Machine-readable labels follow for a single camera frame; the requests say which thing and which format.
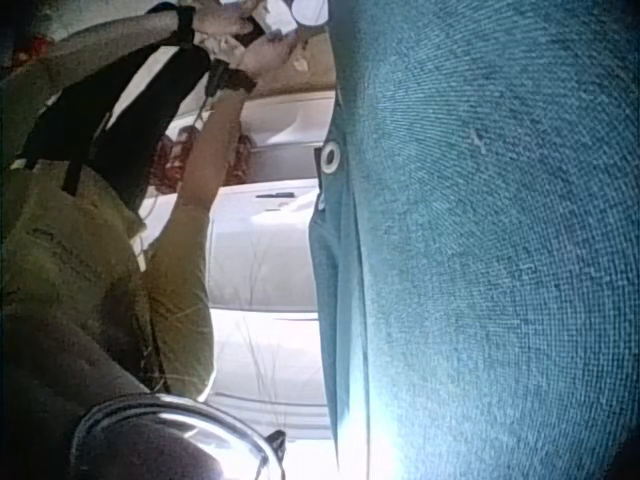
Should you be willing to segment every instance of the hand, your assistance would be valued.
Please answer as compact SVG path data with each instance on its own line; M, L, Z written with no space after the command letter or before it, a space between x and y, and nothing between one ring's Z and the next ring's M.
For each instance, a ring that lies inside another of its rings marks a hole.
M238 69L254 80L282 67L298 45L298 35L292 32L282 36L279 32L260 37L247 47Z
M216 0L194 2L193 29L206 35L221 37L249 33L253 27L245 20L256 9L258 0L220 5Z

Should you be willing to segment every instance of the round lens rim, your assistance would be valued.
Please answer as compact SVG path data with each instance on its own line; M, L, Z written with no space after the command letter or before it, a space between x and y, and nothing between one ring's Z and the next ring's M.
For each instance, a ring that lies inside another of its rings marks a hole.
M250 425L211 405L205 405L187 398L166 394L124 395L99 404L89 410L76 427L69 454L69 480L77 480L82 474L82 460L85 452L82 445L96 431L109 428L122 421L145 415L172 413L186 415L199 420L213 422L245 441L261 457L261 465L274 467L271 479L284 479L284 470L271 445Z

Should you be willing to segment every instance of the metal grommet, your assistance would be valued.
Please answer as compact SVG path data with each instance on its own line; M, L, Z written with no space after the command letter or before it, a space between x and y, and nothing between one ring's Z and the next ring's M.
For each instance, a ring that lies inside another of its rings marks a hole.
M322 171L331 175L338 169L340 165L340 146L337 142L328 142L322 147L322 153L320 154L320 168Z

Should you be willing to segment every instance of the lens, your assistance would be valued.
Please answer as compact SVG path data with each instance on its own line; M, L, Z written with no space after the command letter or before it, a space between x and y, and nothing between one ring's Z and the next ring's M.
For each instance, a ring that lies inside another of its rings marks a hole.
M283 478L269 444L217 409L166 395L123 397L89 412L71 449L74 480Z

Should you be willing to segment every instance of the blue fabric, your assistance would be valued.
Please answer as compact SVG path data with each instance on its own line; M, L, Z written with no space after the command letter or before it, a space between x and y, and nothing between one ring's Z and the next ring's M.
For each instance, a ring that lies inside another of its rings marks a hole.
M625 4L331 5L310 240L346 478L598 478L638 427Z

